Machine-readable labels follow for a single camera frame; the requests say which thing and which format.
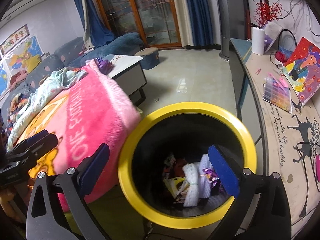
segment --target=yellow rim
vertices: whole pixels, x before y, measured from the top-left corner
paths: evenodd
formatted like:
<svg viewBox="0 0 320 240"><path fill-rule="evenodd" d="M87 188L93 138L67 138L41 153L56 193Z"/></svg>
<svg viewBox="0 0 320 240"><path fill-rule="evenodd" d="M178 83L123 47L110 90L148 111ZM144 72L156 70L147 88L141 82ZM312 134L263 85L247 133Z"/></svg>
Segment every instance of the yellow rim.
<svg viewBox="0 0 320 240"><path fill-rule="evenodd" d="M118 175L125 197L132 207L146 219L168 228L190 229L207 226L223 218L233 202L230 197L214 211L189 218L179 218L163 214L152 208L140 196L134 186L131 173L132 157L142 136L156 123L177 114L205 114L226 124L237 136L244 154L244 167L254 173L257 169L257 155L252 137L246 127L233 114L221 107L200 102L184 102L163 107L146 116L126 140L119 158Z"/></svg>

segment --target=paper towel roll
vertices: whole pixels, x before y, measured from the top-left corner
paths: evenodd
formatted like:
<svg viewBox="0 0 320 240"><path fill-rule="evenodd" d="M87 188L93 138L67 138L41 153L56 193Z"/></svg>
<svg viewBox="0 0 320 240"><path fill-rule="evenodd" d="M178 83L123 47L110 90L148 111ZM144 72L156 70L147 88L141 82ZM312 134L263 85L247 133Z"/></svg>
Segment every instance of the paper towel roll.
<svg viewBox="0 0 320 240"><path fill-rule="evenodd" d="M252 52L254 54L263 55L264 52L264 30L253 27L252 28Z"/></svg>

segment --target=white curtain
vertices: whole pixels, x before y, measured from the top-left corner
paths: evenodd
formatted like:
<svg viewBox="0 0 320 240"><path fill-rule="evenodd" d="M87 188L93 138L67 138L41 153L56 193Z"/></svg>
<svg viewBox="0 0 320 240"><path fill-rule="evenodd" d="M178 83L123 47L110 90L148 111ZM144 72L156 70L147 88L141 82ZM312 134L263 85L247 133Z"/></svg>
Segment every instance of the white curtain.
<svg viewBox="0 0 320 240"><path fill-rule="evenodd" d="M84 45L87 49L94 48L94 45L91 41L91 34L90 34L90 22L89 22L89 15L87 10L87 1L81 0L82 7L83 7L83 14L84 14L84 35L83 35L83 41Z"/></svg>
<svg viewBox="0 0 320 240"><path fill-rule="evenodd" d="M193 46L194 44L187 0L174 0L174 4L177 11L181 45L182 47L187 45Z"/></svg>

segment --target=blue curtain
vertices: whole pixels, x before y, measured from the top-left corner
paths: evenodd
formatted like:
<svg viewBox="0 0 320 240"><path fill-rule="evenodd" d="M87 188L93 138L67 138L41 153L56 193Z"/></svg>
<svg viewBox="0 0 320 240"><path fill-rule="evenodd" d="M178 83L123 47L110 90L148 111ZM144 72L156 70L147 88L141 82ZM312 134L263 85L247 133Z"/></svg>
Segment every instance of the blue curtain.
<svg viewBox="0 0 320 240"><path fill-rule="evenodd" d="M194 45L213 45L208 0L187 0L187 3Z"/></svg>
<svg viewBox="0 0 320 240"><path fill-rule="evenodd" d="M78 13L80 15L82 25L84 27L84 13L83 13L82 2L81 0L74 0L74 1L76 4ZM90 37L91 37L92 44L97 47L109 44L116 37L101 22L93 1L86 0L86 2L87 2L88 16L90 21Z"/></svg>

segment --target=map poster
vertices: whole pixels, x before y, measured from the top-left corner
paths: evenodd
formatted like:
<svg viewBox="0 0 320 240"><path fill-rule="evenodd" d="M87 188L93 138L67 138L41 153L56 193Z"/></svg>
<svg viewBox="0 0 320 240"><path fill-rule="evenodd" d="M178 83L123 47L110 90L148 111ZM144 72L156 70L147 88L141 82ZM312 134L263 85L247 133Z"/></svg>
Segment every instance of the map poster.
<svg viewBox="0 0 320 240"><path fill-rule="evenodd" d="M41 63L43 54L36 36L27 38L11 53L6 55L6 63L12 75L20 70L26 70L28 73Z"/></svg>
<svg viewBox="0 0 320 240"><path fill-rule="evenodd" d="M9 90L8 75L4 68L4 62L0 61L0 98Z"/></svg>
<svg viewBox="0 0 320 240"><path fill-rule="evenodd" d="M14 33L10 35L1 45L0 49L2 55L10 52L15 46L17 46L20 42L22 42L26 37L30 35L28 26L24 25L20 29L16 30Z"/></svg>

